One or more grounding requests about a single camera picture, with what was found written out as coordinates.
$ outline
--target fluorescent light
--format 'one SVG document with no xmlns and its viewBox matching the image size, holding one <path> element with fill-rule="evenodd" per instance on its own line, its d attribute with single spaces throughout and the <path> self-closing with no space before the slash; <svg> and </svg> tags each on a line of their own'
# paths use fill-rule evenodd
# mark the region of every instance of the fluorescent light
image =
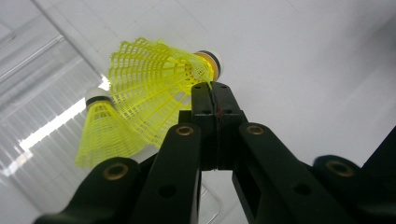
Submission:
<svg viewBox="0 0 396 224">
<path fill-rule="evenodd" d="M 108 79 L 103 76 L 102 84 L 99 88 L 108 91 L 110 84 Z M 24 151 L 15 161 L 13 161 L 7 168 L 1 170 L 3 175 L 10 176 L 13 175 L 24 163 L 33 157 L 33 153 L 30 148 L 37 144 L 39 141 L 43 140 L 45 137 L 53 133 L 55 130 L 60 128 L 62 125 L 66 124 L 67 121 L 75 117 L 77 114 L 81 113 L 85 109 L 84 98 L 78 100 L 75 104 L 66 109 L 61 115 L 57 116 L 55 119 L 48 122 L 46 125 L 30 134 L 27 138 L 20 141 L 20 147 Z"/>
<path fill-rule="evenodd" d="M 11 176 L 17 172 L 17 170 L 30 158 L 33 157 L 33 153 L 30 151 L 24 151 L 15 161 L 13 161 L 7 168 L 1 170 L 1 173 L 5 176 Z"/>
</svg>

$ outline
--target shuttlecock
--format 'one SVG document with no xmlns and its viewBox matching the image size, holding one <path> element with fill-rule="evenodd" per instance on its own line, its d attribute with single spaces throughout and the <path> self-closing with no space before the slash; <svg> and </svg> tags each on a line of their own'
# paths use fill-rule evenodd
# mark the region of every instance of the shuttlecock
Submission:
<svg viewBox="0 0 396 224">
<path fill-rule="evenodd" d="M 221 60 L 209 51 L 189 53 L 137 38 L 111 56 L 110 92 L 120 115 L 146 144 L 160 147 L 179 110 L 191 109 L 191 87 L 216 81 Z"/>
<path fill-rule="evenodd" d="M 113 157 L 131 157 L 145 143 L 113 107 L 107 91 L 94 88 L 85 95 L 87 119 L 75 164 L 93 167 Z"/>
</svg>

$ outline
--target brass screw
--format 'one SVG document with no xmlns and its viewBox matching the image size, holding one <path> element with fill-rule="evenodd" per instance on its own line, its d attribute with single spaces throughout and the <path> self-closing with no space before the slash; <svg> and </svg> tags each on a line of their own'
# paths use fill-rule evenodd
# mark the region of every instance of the brass screw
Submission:
<svg viewBox="0 0 396 224">
<path fill-rule="evenodd" d="M 333 173 L 343 177 L 351 177 L 355 174 L 352 168 L 341 161 L 327 161 L 326 167 Z"/>
<path fill-rule="evenodd" d="M 264 133 L 264 129 L 257 125 L 251 125 L 247 127 L 247 132 L 251 134 L 259 135 Z"/>
<path fill-rule="evenodd" d="M 107 180 L 118 180 L 123 178 L 128 173 L 128 166 L 124 163 L 117 162 L 108 166 L 103 171 L 103 176 Z"/>
<path fill-rule="evenodd" d="M 178 135 L 183 135 L 183 136 L 190 135 L 193 132 L 194 132 L 194 129 L 192 127 L 189 127 L 189 126 L 181 126 L 181 127 L 178 127 L 176 129 L 176 133 Z"/>
</svg>

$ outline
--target yellow shuttlecock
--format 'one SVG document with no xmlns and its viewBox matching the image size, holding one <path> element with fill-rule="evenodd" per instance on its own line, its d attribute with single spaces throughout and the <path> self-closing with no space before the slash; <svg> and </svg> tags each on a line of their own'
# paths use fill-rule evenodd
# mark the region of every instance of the yellow shuttlecock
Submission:
<svg viewBox="0 0 396 224">
<path fill-rule="evenodd" d="M 75 164 L 93 167 L 113 157 L 131 157 L 145 143 L 113 107 L 109 93 L 100 88 L 85 95 L 87 119 L 79 143 Z"/>
<path fill-rule="evenodd" d="M 160 147 L 179 110 L 191 109 L 191 87 L 216 81 L 219 56 L 208 51 L 189 53 L 137 38 L 122 42 L 111 56 L 110 92 L 120 115 L 130 121 L 146 144 Z"/>
</svg>

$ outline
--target black metal bracket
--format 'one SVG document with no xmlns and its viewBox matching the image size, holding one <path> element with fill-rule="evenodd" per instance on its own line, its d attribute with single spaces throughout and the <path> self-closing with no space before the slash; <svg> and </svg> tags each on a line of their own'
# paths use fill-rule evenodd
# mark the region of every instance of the black metal bracket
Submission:
<svg viewBox="0 0 396 224">
<path fill-rule="evenodd" d="M 156 155 L 102 162 L 35 223 L 198 223 L 201 172 L 213 169 L 233 170 L 249 223 L 396 223 L 396 128 L 362 168 L 334 156 L 311 167 L 248 122 L 228 86 L 197 84 L 191 99 Z"/>
</svg>

